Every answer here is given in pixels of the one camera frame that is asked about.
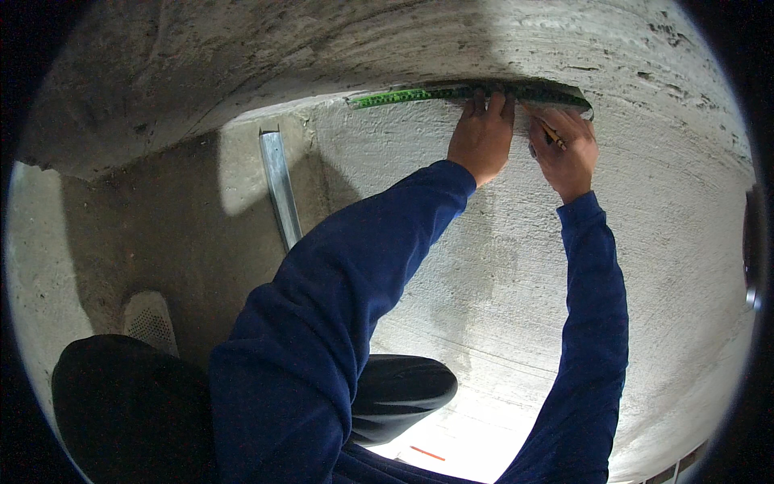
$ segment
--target orange mark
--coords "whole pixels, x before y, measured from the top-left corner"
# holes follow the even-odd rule
[[[438,456],[437,456],[437,455],[435,455],[435,454],[430,454],[428,451],[424,451],[424,450],[422,450],[421,448],[416,448],[416,447],[414,447],[413,445],[410,445],[409,447],[411,447],[412,449],[414,449],[414,450],[415,450],[415,451],[417,451],[417,452],[422,452],[422,453],[423,453],[423,454],[425,454],[425,455],[429,455],[430,457],[434,457],[434,458],[438,459],[439,461],[445,461],[445,460],[446,460],[446,459],[445,459],[445,458],[443,458],[443,457],[438,457]]]

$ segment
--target pencil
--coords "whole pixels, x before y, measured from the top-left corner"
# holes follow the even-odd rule
[[[527,107],[525,105],[522,105],[522,108],[524,108],[524,111],[529,115],[529,111],[527,111]],[[564,144],[564,141],[557,135],[557,132],[551,129],[550,126],[546,124],[545,121],[540,119],[540,125],[543,127],[543,131],[546,132],[548,136],[553,140],[554,143],[559,146],[562,151],[567,151],[567,145]]]

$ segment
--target white sneaker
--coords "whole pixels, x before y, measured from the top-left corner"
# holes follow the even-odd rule
[[[124,307],[124,334],[172,356],[177,354],[170,312],[161,293],[137,293]]]

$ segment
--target sleeve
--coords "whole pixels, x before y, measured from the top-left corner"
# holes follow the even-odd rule
[[[210,357],[222,482],[326,482],[376,321],[475,191],[442,160],[332,214],[253,290]]]
[[[559,372],[532,432],[498,482],[608,481],[628,364],[624,279],[594,192],[558,213],[569,311]]]

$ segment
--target black object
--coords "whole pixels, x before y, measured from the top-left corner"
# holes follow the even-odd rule
[[[742,258],[745,264],[747,304],[756,311],[763,305],[763,193],[755,184],[747,192],[745,205],[745,233],[742,238]]]
[[[57,425],[96,483],[214,482],[207,375],[124,335],[70,343],[51,380]],[[372,355],[352,404],[360,445],[390,442],[448,403],[457,378],[434,359]]]

